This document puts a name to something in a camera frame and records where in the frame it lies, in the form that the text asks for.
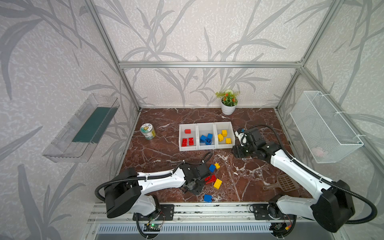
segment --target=litter scoop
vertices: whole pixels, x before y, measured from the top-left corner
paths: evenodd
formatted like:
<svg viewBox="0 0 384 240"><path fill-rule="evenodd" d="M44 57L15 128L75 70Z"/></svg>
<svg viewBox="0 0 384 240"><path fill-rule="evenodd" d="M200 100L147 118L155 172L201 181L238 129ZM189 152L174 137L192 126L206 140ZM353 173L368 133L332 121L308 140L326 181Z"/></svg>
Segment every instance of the litter scoop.
<svg viewBox="0 0 384 240"><path fill-rule="evenodd" d="M283 175L277 176L276 183L263 186L263 190L268 190L276 187L281 188L284 192L290 192L290 191L299 189L299 184L295 180L293 180L290 176L288 176L288 174L283 174Z"/></svg>

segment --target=brown marble tabletop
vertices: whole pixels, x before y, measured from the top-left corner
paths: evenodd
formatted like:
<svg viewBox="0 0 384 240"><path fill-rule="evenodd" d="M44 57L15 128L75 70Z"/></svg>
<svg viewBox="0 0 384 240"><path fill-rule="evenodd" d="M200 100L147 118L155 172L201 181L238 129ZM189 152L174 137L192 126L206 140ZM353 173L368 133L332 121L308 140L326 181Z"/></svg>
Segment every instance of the brown marble tabletop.
<svg viewBox="0 0 384 240"><path fill-rule="evenodd" d="M232 122L234 131L261 123L270 125L279 133L286 149L292 152L273 108L239 108L230 116L222 114L220 108L143 109L120 171L134 167L137 172L157 172L172 169L182 160L200 162L209 150L180 152L179 124L225 121ZM153 124L156 131L156 137L151 140L146 140L140 132L141 125L147 122ZM270 129L260 128L260 132L267 142L277 142ZM219 190L211 183L199 196L190 192L184 194L177 188L159 190L151 195L157 195L160 202L201 202L205 194L211 195L213 202L265 202L282 193L280 188L262 189L263 185L275 183L276 177L284 174L280 169L259 159L236 159L231 149L210 151L213 156L208 166L215 163L221 166L213 173L223 181ZM302 187L285 194L311 197Z"/></svg>

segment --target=vent grille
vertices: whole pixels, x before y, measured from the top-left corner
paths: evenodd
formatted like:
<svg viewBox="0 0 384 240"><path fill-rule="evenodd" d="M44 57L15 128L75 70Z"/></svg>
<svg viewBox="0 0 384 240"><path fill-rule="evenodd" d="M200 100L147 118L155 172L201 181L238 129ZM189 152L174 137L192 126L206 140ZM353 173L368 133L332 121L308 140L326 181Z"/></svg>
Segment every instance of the vent grille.
<svg viewBox="0 0 384 240"><path fill-rule="evenodd" d="M266 233L270 223L165 223L162 233ZM100 224L98 234L137 233L135 223Z"/></svg>

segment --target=wallpaper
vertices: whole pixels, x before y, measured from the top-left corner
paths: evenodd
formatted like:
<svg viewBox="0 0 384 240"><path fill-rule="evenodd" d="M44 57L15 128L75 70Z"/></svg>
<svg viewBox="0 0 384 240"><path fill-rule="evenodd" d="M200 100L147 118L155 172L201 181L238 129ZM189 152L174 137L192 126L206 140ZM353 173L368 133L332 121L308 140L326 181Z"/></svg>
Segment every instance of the wallpaper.
<svg viewBox="0 0 384 240"><path fill-rule="evenodd" d="M292 68L143 68L126 70L141 106L220 107L215 92L240 91L238 107L275 107Z"/></svg>
<svg viewBox="0 0 384 240"><path fill-rule="evenodd" d="M300 61L331 0L94 1L119 61ZM276 106L293 70L125 69L142 107Z"/></svg>
<svg viewBox="0 0 384 240"><path fill-rule="evenodd" d="M331 3L94 2L120 61L299 61Z"/></svg>
<svg viewBox="0 0 384 240"><path fill-rule="evenodd" d="M310 168L334 181L343 180L350 186L352 191L368 198L377 206L378 215L373 221L365 224L345 224L343 226L350 240L382 239L382 235L384 234L384 178L381 173L375 169L361 148L339 162L316 163L290 116L293 107L303 91L312 90L315 89L309 84L308 80L300 76L290 91L287 100L278 110L288 130L288 134L292 139L292 144L298 152L298 156L296 157ZM370 207L362 201L353 198L353 202L356 213L352 219L360 219L370 213Z"/></svg>
<svg viewBox="0 0 384 240"><path fill-rule="evenodd" d="M0 2L0 239L78 239L137 112L83 1ZM90 93L120 108L88 163L42 156Z"/></svg>
<svg viewBox="0 0 384 240"><path fill-rule="evenodd" d="M306 67L384 155L384 1L346 1Z"/></svg>

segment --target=clear plastic shelf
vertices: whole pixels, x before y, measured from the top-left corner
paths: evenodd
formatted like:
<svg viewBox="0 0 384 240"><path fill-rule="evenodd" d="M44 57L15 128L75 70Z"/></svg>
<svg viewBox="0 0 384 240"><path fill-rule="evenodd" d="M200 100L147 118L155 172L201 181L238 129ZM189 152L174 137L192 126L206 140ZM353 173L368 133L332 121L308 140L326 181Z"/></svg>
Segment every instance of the clear plastic shelf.
<svg viewBox="0 0 384 240"><path fill-rule="evenodd" d="M116 97L91 94L43 156L53 162L88 162L119 106Z"/></svg>

